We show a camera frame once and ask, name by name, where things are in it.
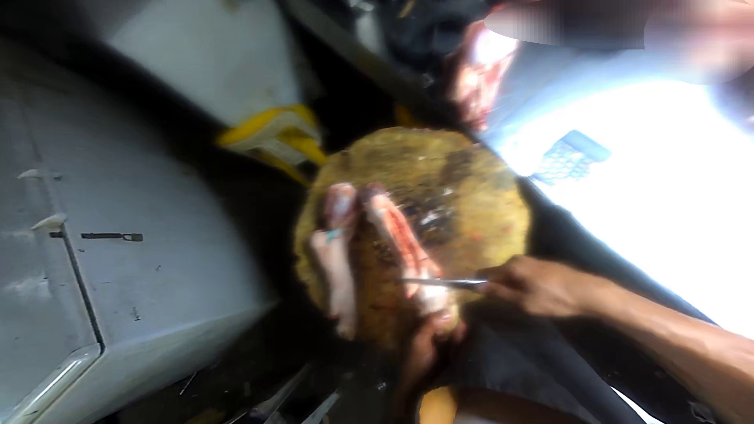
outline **metal latch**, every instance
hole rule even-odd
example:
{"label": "metal latch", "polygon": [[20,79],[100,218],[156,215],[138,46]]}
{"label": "metal latch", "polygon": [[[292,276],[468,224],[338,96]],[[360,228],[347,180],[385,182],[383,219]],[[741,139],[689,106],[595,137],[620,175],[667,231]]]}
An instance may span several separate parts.
{"label": "metal latch", "polygon": [[[50,233],[52,238],[63,238],[62,231]],[[120,232],[82,232],[81,238],[120,238],[125,241],[144,241],[144,235],[138,232],[120,233]]]}

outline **person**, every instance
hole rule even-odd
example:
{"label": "person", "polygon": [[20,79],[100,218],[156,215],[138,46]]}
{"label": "person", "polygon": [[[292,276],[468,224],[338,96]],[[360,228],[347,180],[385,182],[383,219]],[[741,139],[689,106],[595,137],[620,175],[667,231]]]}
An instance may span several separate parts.
{"label": "person", "polygon": [[[465,322],[440,334],[449,315],[439,312],[410,340],[394,393],[397,421],[644,422],[551,321],[581,317],[628,335],[720,419],[754,422],[754,341],[559,263],[516,256],[480,274],[489,279],[486,298],[468,304]],[[448,350],[455,359],[443,364]],[[451,417],[424,418],[430,380],[452,387]]]}

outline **bright light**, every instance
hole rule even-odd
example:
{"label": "bright light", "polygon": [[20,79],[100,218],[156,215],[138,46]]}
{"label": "bright light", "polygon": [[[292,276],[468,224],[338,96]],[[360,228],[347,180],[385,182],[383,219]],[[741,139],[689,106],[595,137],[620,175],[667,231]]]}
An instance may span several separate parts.
{"label": "bright light", "polygon": [[578,130],[612,151],[574,183],[540,184],[621,256],[723,327],[754,338],[754,145],[677,81],[595,94],[523,125],[501,154],[531,174]]}

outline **hand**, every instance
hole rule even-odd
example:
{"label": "hand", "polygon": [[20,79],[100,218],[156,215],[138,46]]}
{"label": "hand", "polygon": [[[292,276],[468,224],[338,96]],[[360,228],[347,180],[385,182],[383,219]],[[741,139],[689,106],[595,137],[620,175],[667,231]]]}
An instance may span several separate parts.
{"label": "hand", "polygon": [[449,321],[452,319],[447,311],[438,311],[429,314],[421,323],[413,337],[409,341],[406,357],[400,372],[400,381],[395,392],[395,407],[398,413],[405,413],[408,403],[412,400],[420,383],[424,382],[440,361],[440,350],[443,343],[452,345],[459,344],[465,334],[466,325],[459,322],[448,340],[440,341],[437,336],[446,331]]}
{"label": "hand", "polygon": [[603,288],[612,286],[604,278],[526,256],[512,257],[504,265],[482,269],[479,274],[490,281],[482,288],[483,293],[515,303],[531,315],[546,317],[586,315]]}

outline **gray metal cabinet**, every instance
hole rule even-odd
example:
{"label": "gray metal cabinet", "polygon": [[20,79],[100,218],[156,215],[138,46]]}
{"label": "gray metal cabinet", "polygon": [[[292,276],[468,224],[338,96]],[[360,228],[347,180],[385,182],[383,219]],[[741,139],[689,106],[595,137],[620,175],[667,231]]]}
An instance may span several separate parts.
{"label": "gray metal cabinet", "polygon": [[93,422],[207,365],[274,296],[142,117],[13,45],[0,60],[0,422]]}

